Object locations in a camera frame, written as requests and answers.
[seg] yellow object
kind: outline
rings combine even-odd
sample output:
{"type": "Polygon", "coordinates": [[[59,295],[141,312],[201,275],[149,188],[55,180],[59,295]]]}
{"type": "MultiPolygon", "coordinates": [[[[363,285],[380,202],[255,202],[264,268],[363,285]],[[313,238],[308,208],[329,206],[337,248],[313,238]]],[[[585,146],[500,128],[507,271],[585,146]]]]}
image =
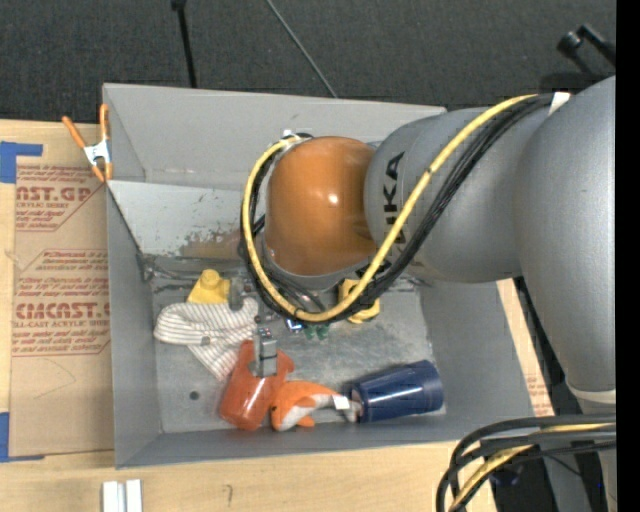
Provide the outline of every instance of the yellow object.
{"type": "MultiPolygon", "coordinates": [[[[343,283],[340,285],[338,289],[338,300],[344,299],[347,295],[349,295],[349,291],[353,288],[358,281],[354,281],[353,279],[345,279],[343,283]]],[[[376,299],[369,309],[363,309],[358,311],[355,315],[347,318],[349,322],[352,324],[361,324],[365,320],[370,320],[380,314],[380,299],[376,299]]]]}
{"type": "Polygon", "coordinates": [[[204,270],[191,290],[187,302],[222,304],[228,301],[230,287],[231,281],[221,278],[215,270],[204,270]]]}
{"type": "Polygon", "coordinates": [[[396,218],[393,226],[389,230],[387,237],[382,242],[380,249],[376,253],[375,257],[369,264],[366,272],[358,281],[358,284],[353,287],[353,289],[349,292],[343,300],[338,302],[335,306],[327,311],[323,311],[322,313],[308,313],[306,311],[301,311],[299,307],[290,303],[273,285],[266,272],[262,267],[262,263],[260,262],[260,258],[258,256],[258,251],[256,250],[254,241],[253,241],[253,233],[251,230],[251,223],[249,221],[249,205],[251,203],[251,193],[253,190],[253,184],[255,182],[256,176],[260,172],[262,166],[269,160],[273,155],[278,153],[280,150],[290,146],[295,142],[299,142],[304,140],[302,137],[293,136],[288,139],[281,139],[275,144],[273,144],[255,163],[251,173],[249,174],[249,178],[247,180],[247,184],[244,189],[244,198],[242,201],[242,231],[244,234],[244,238],[247,243],[247,253],[249,254],[249,258],[251,259],[251,264],[254,267],[254,270],[262,283],[264,289],[271,295],[273,300],[275,300],[283,309],[285,309],[293,318],[297,318],[302,321],[309,322],[326,322],[327,320],[331,320],[335,316],[342,313],[345,309],[347,309],[351,304],[353,304],[356,299],[362,294],[366,286],[369,284],[375,273],[382,265],[382,262],[386,258],[387,254],[391,250],[392,245],[394,244],[400,230],[404,226],[404,223],[407,221],[409,214],[413,210],[416,202],[427,188],[427,185],[431,181],[432,176],[442,167],[442,165],[447,161],[447,158],[451,156],[451,154],[465,141],[469,135],[471,135],[475,130],[480,128],[483,124],[493,118],[496,114],[507,110],[512,107],[516,103],[519,103],[527,98],[531,98],[535,96],[535,94],[529,94],[526,96],[519,96],[517,98],[512,98],[498,105],[491,107],[481,114],[479,114],[476,118],[474,118],[467,126],[465,126],[460,132],[456,134],[456,136],[449,141],[449,143],[440,151],[438,156],[433,160],[431,165],[425,169],[420,181],[412,190],[411,194],[407,198],[406,203],[404,204],[400,214],[396,218]]]}

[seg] cardboard box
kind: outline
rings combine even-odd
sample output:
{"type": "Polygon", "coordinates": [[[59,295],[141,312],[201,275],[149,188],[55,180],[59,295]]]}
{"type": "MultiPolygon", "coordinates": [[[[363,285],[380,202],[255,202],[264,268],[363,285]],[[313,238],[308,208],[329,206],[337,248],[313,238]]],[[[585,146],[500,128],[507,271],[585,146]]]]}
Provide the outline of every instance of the cardboard box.
{"type": "Polygon", "coordinates": [[[363,361],[372,370],[431,357],[444,385],[444,414],[370,425],[328,418],[313,430],[285,434],[217,424],[221,385],[207,380],[186,350],[169,351],[152,334],[162,305],[184,300],[188,287],[174,287],[173,297],[158,293],[162,286],[145,268],[196,273],[194,255],[224,253],[238,225],[248,170],[284,130],[375,142],[443,110],[111,84],[104,87],[104,100],[111,112],[115,176],[107,218],[117,467],[454,440],[482,425],[532,414],[497,285],[437,284],[383,297],[382,335],[365,333],[371,343],[357,358],[335,336],[346,333],[340,326],[332,327],[334,345],[325,352],[293,341],[286,350],[298,351],[294,378],[336,384],[349,376],[340,373],[345,367],[354,375],[366,370],[358,366],[363,361]],[[323,366],[325,356],[331,364],[323,366]],[[196,396],[192,389],[200,390],[200,399],[189,398],[196,396]]]}
{"type": "MultiPolygon", "coordinates": [[[[79,129],[97,140],[94,125],[79,129]]],[[[15,200],[3,204],[15,225],[4,252],[14,274],[9,455],[112,448],[105,187],[61,123],[0,121],[0,140],[42,145],[41,156],[18,157],[15,200]]]]}

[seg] white object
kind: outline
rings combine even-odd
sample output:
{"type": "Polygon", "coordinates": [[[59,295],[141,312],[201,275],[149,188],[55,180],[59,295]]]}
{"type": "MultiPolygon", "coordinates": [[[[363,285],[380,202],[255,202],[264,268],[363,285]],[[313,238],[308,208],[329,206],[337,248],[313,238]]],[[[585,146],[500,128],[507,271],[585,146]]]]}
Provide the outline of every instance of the white object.
{"type": "Polygon", "coordinates": [[[165,307],[153,331],[158,341],[186,345],[218,380],[226,378],[238,362],[243,341],[252,339],[258,303],[245,298],[242,309],[228,303],[181,302],[165,307]]]}
{"type": "Polygon", "coordinates": [[[142,512],[142,480],[104,482],[102,512],[142,512]]]}

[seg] black cable bundle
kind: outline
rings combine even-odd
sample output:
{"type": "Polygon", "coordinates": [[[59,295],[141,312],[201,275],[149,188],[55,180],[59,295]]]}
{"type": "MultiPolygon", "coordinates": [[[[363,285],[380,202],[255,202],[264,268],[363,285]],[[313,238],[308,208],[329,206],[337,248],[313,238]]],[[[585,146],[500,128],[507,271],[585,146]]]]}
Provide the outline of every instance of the black cable bundle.
{"type": "Polygon", "coordinates": [[[436,511],[463,512],[464,507],[489,476],[507,464],[520,464],[537,460],[541,457],[598,452],[615,448],[615,414],[520,418],[488,425],[464,437],[454,449],[449,468],[438,485],[436,511]],[[538,430],[519,436],[506,435],[515,430],[533,428],[538,430]],[[501,437],[491,438],[491,436],[496,435],[501,437]],[[476,442],[480,442],[480,446],[467,451],[476,442]],[[544,449],[543,445],[547,442],[551,442],[555,446],[558,444],[565,444],[565,446],[544,449]],[[521,450],[518,453],[509,454],[508,451],[514,448],[521,450]],[[478,476],[473,485],[462,493],[458,473],[465,466],[478,458],[491,458],[502,454],[504,454],[503,461],[498,461],[495,467],[485,470],[478,476]],[[454,503],[447,509],[445,498],[449,488],[451,489],[454,503]]]}

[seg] striped towel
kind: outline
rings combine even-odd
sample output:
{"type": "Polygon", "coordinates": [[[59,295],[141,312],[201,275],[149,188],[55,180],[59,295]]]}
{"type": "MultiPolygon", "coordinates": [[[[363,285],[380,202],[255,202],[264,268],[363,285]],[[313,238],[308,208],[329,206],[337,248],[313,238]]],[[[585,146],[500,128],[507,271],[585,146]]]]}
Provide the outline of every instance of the striped towel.
{"type": "Polygon", "coordinates": [[[218,380],[225,379],[238,362],[240,345],[252,339],[258,303],[245,298],[240,311],[227,302],[195,304],[182,302],[165,307],[158,316],[153,335],[158,341],[186,345],[218,380]]]}

